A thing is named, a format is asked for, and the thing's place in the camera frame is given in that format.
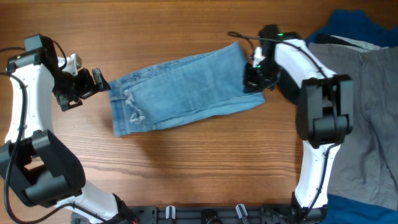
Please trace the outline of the grey shorts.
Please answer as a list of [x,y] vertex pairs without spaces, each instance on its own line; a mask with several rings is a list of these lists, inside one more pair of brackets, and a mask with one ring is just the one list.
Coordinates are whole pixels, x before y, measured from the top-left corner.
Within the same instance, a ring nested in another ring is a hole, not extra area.
[[397,210],[397,48],[359,51],[309,45],[354,81],[354,125],[336,154],[328,193]]

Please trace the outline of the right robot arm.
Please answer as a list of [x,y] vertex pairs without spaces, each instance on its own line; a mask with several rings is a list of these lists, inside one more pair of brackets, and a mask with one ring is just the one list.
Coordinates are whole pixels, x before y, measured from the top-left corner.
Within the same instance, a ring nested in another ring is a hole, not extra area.
[[256,40],[260,45],[246,64],[244,90],[278,86],[297,106],[295,127],[303,141],[300,178],[290,203],[263,205],[259,221],[320,223],[328,210],[333,160],[353,129],[353,80],[324,66],[296,32],[265,25]]

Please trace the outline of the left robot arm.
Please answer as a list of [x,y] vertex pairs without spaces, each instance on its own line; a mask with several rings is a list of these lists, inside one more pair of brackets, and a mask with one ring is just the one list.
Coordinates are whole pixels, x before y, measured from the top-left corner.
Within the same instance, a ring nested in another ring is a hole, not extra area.
[[24,205],[45,207],[51,214],[66,208],[90,223],[138,223],[117,195],[86,181],[79,159],[53,132],[52,100],[67,111],[110,90],[101,71],[83,68],[79,56],[66,56],[56,41],[36,34],[25,39],[3,74],[13,87],[12,120],[1,147],[9,217],[21,222],[10,203],[15,194]]

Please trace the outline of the dark blue garment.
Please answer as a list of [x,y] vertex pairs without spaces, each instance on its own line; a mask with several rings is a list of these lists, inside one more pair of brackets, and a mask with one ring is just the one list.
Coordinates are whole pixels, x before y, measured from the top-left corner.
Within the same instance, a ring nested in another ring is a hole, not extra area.
[[[336,10],[325,27],[307,39],[307,45],[332,44],[367,52],[397,48],[397,30],[373,23],[363,11]],[[397,210],[328,193],[327,223],[396,223]]]

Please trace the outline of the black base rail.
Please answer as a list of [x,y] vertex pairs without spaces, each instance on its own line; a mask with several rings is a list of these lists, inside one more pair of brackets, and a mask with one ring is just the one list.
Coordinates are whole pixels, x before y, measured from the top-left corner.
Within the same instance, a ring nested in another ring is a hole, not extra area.
[[327,208],[314,208],[302,220],[304,212],[289,204],[270,204],[260,207],[247,207],[243,204],[234,207],[174,207],[155,206],[131,207],[138,223],[146,224],[272,224],[272,223],[321,223],[326,218]]

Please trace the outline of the black garment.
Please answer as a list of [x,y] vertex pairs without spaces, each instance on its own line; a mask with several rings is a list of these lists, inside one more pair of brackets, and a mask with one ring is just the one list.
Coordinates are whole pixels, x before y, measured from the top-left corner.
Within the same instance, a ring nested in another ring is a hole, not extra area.
[[278,86],[282,94],[293,104],[297,105],[300,88],[290,74],[284,69],[280,71]]

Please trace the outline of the light blue denim jeans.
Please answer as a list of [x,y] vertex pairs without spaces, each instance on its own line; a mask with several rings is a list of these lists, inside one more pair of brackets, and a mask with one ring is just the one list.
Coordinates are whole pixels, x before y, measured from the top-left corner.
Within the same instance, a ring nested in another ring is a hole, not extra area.
[[239,43],[136,70],[111,81],[117,136],[181,126],[250,110],[265,102],[244,92],[247,60]]

